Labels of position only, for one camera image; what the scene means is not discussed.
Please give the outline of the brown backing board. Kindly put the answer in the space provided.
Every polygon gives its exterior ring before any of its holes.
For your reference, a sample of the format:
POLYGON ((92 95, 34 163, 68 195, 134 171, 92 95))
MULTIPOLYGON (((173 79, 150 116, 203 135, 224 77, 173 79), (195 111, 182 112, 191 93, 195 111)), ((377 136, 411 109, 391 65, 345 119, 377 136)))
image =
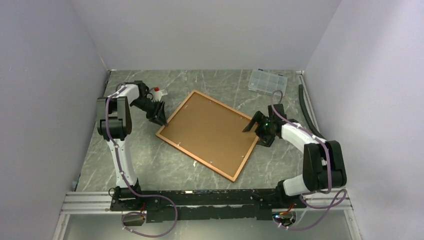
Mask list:
POLYGON ((156 136, 235 182, 259 138, 243 132, 251 117, 193 90, 156 136))

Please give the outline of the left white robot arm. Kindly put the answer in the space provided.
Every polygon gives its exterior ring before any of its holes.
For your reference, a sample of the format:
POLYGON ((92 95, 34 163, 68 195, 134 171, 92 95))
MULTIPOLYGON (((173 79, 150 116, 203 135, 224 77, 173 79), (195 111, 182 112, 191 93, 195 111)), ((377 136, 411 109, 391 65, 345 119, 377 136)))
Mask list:
POLYGON ((133 128, 130 108, 136 107, 145 112, 146 119, 151 123, 166 126, 165 102, 162 101, 165 95, 166 90, 148 87, 143 81, 137 80, 120 83, 114 93, 96 101, 97 131, 106 141, 114 162, 114 196, 123 199, 130 210, 139 209, 145 197, 127 143, 133 128))

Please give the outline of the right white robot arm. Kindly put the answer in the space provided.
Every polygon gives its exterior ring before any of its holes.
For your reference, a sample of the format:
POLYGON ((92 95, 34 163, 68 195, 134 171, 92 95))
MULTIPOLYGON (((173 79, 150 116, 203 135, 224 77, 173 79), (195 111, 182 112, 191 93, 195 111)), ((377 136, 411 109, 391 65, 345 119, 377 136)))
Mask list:
POLYGON ((268 114, 257 111, 243 132, 254 129, 259 138, 257 143, 264 147, 270 147, 276 138, 285 140, 303 155, 301 174, 277 184, 277 205, 286 208, 300 195, 346 185, 347 174, 339 142, 319 137, 294 119, 287 119, 282 104, 267 108, 268 114))

